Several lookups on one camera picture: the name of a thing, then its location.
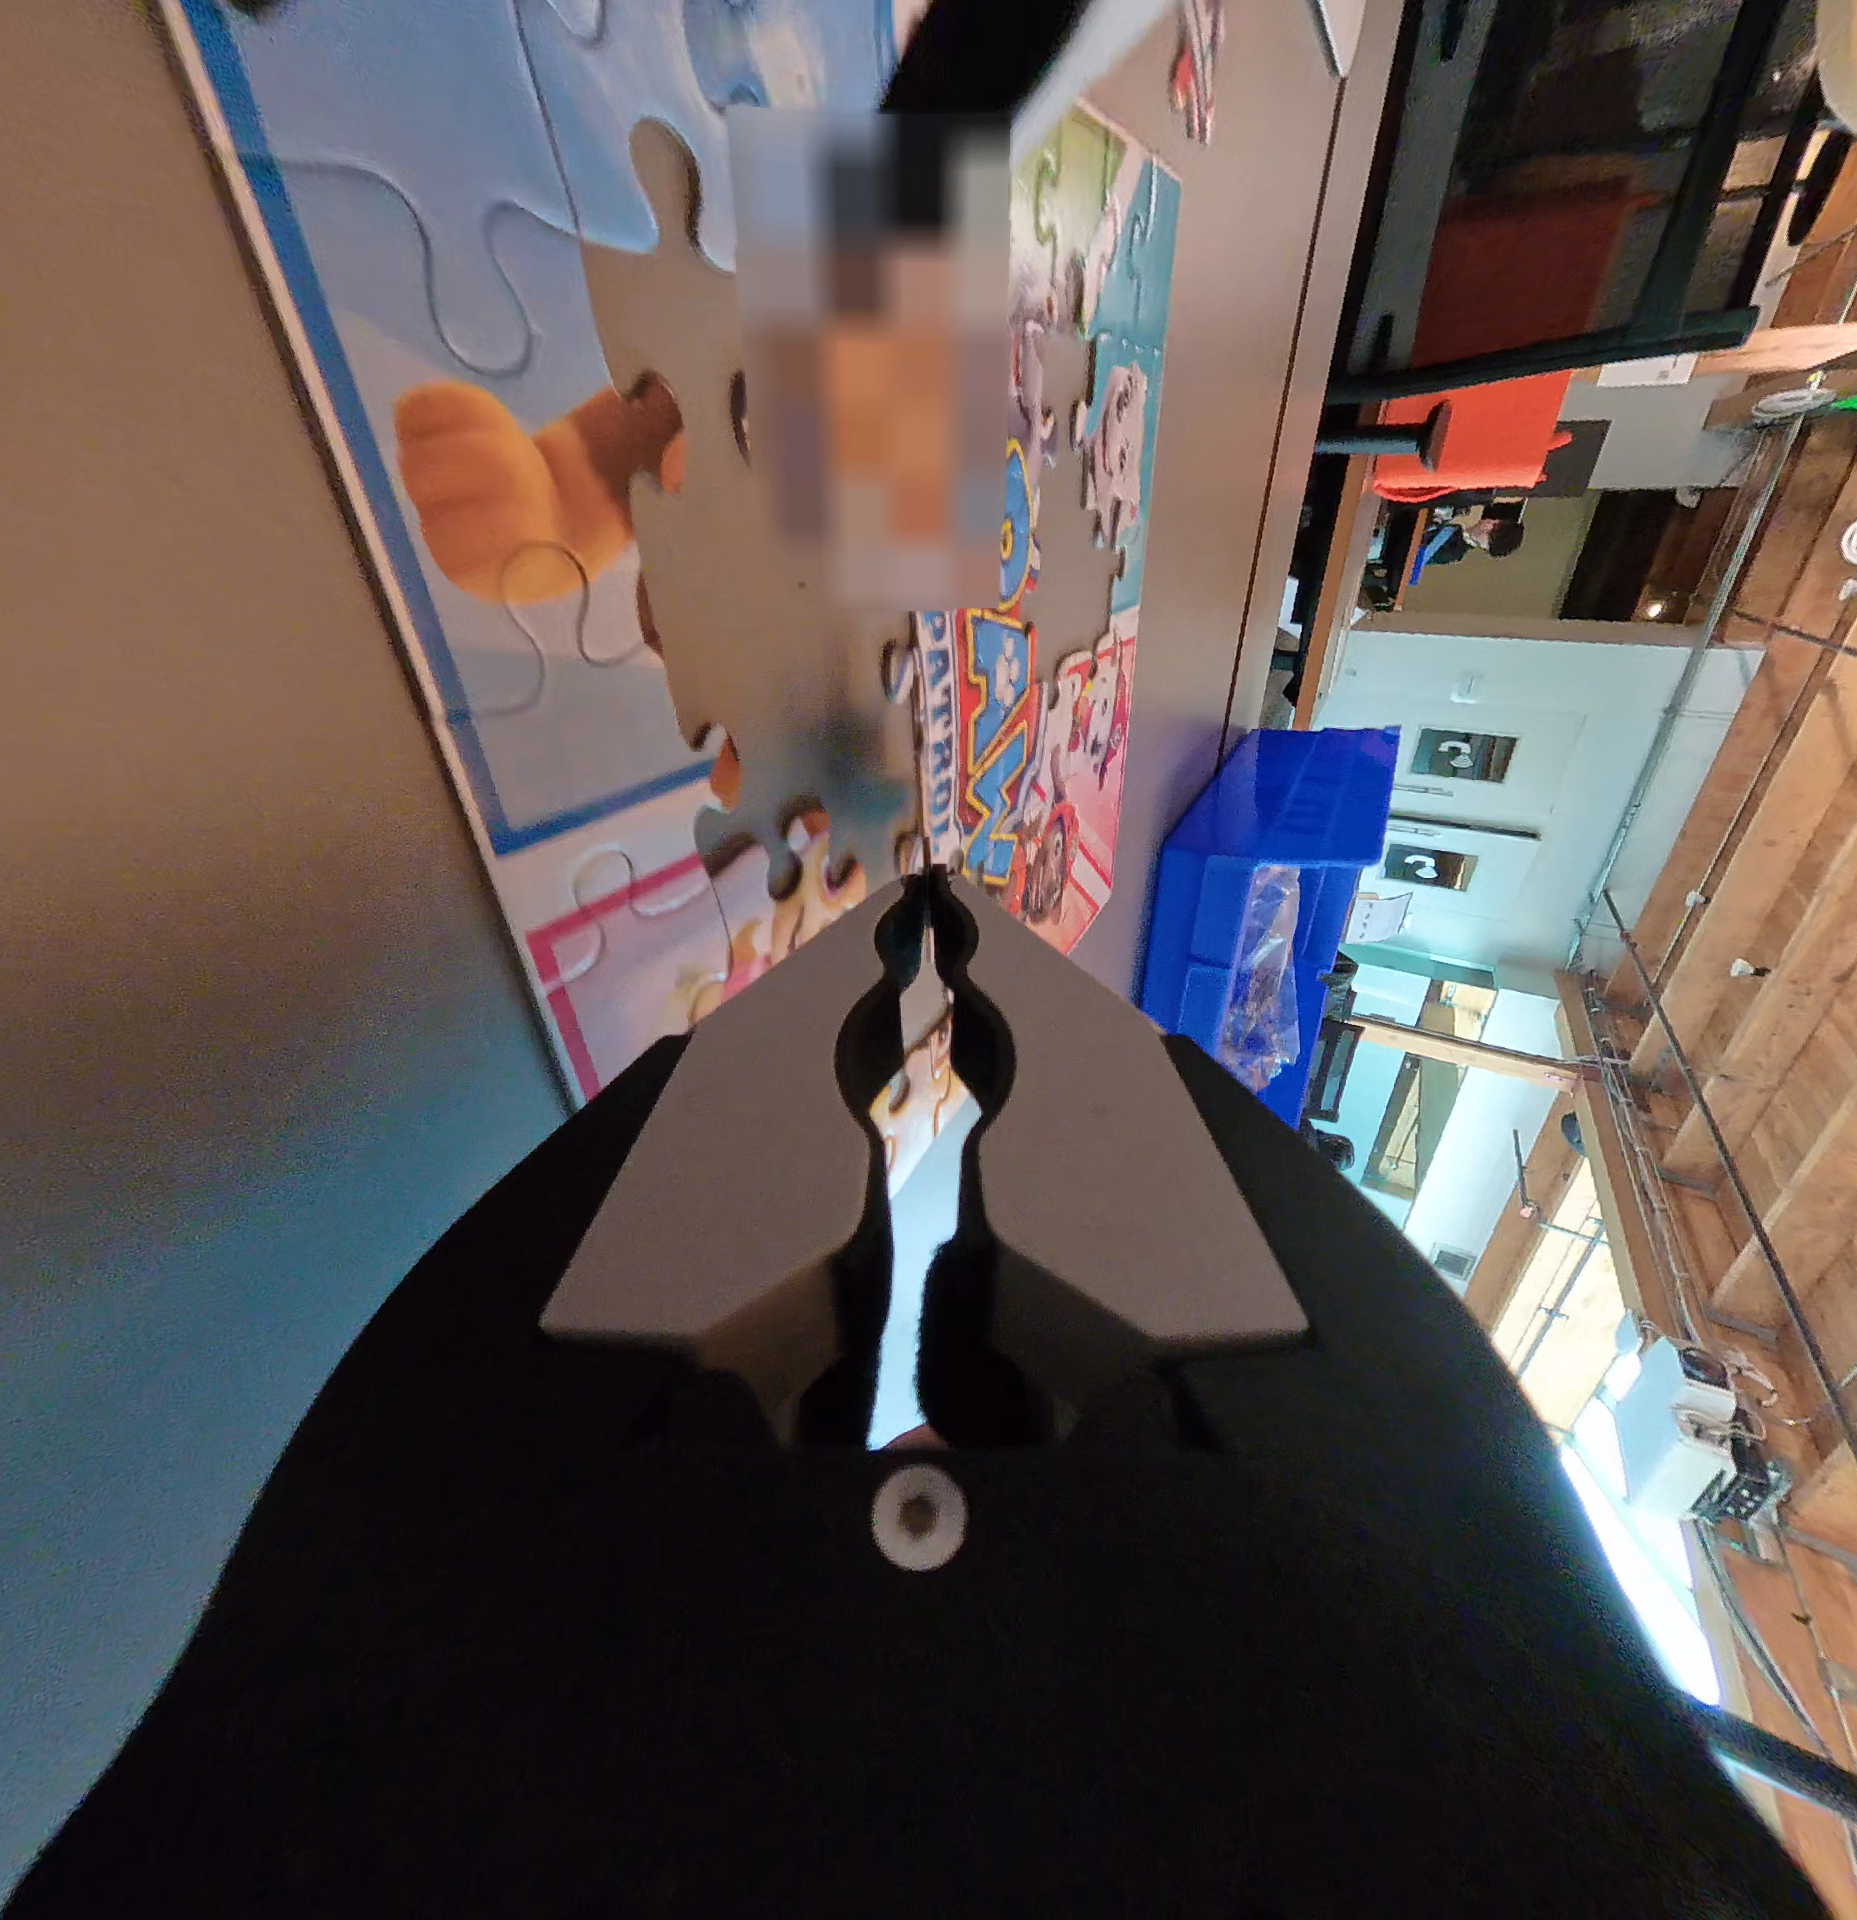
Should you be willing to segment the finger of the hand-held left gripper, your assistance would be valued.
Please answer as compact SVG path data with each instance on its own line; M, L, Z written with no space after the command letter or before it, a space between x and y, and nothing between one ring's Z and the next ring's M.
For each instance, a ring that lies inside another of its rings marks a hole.
M932 2L880 103L890 116L1032 120L1068 108L1155 32L1169 2Z

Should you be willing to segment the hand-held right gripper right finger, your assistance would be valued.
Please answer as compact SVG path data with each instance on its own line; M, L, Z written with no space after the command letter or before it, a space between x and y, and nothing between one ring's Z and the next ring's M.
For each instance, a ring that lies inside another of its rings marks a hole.
M1043 1447L1165 1364L1308 1318L1165 1036L973 884L929 876L953 1066L980 1115L929 1276L929 1425Z

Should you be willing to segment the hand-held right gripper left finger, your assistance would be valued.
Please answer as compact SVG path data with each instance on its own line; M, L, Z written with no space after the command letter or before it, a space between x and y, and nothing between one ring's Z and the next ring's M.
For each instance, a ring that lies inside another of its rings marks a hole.
M735 1374L801 1444L867 1447L918 943L893 880L684 1036L541 1333Z

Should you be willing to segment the cardboard puzzle piece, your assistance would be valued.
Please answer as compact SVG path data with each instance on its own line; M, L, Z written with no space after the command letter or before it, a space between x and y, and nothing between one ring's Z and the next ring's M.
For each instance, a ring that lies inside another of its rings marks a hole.
M895 671L893 697L904 703L912 726L915 814L909 830L897 840L897 861L910 876L921 934L918 978L904 995L909 1004L946 1007L946 988L934 943L932 891L927 878L940 867L940 854L953 845L948 827L953 804L953 652L946 617L940 613L910 614L904 654Z

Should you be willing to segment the partly assembled cartoon jigsaw puzzle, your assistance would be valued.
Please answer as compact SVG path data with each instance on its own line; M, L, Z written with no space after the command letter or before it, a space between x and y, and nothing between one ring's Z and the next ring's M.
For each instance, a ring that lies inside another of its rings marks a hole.
M631 548L592 575L541 542L503 557L501 597L460 589L419 533L397 415L437 387L531 434L608 388L581 242L652 238L627 159L644 120L713 177L732 105L875 106L909 5L164 5L165 26L243 182L316 415L400 606L437 744L531 976L562 1075L598 1094L652 1041L761 978L856 900L828 884L828 827L791 827L797 886L744 834L702 861L721 807L719 735L688 747L637 629ZM1079 103L1036 154L1016 212L1016 322L1079 315L1141 432L1111 613L1095 644L1059 648L1001 613L934 614L917 777L932 852L1012 900L1060 952L1107 906L1133 721L1146 513L1180 226L1180 181Z

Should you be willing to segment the clear plastic bag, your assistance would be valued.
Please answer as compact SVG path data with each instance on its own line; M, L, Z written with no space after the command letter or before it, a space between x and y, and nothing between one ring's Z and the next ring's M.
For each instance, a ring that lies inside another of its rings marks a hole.
M1255 869L1236 931L1218 1060L1255 1094L1267 1093L1300 1051L1295 958L1300 896L1297 869Z

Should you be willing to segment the blue storage bin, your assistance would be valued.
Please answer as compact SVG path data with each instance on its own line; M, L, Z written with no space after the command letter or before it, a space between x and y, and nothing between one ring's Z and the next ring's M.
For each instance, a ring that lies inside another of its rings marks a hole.
M1384 849L1398 729L1249 733L1180 817L1157 858L1138 1007L1159 1029L1222 1057L1228 978L1262 869L1298 878L1293 976L1298 1055L1259 1098L1298 1125L1360 876Z

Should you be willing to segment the red cabinet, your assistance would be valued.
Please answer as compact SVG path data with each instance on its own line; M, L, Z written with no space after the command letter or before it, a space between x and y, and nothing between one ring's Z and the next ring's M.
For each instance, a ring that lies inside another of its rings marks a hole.
M1551 195L1464 198L1436 229L1411 367L1425 371L1493 353L1565 340L1588 326L1613 255L1613 223L1591 200ZM1420 427L1448 411L1438 460L1384 454L1373 491L1423 507L1442 494L1533 489L1554 446L1568 376L1503 379L1462 391L1388 400L1380 420Z

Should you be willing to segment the white ceiling device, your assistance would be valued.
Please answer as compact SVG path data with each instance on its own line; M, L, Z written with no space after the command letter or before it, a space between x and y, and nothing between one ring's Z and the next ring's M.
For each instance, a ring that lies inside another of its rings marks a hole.
M1611 1396L1621 1500L1666 1525L1759 1525L1793 1492L1728 1364L1704 1346L1647 1341Z

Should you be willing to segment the black frame desk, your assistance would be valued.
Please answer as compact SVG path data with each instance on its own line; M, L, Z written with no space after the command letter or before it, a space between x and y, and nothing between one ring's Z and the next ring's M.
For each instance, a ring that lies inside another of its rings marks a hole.
M1503 379L1740 348L1756 282L1834 129L1810 5L1405 5L1325 388L1317 457L1436 462L1448 411L1387 403ZM1412 368L1442 215L1565 195L1613 223L1588 326Z

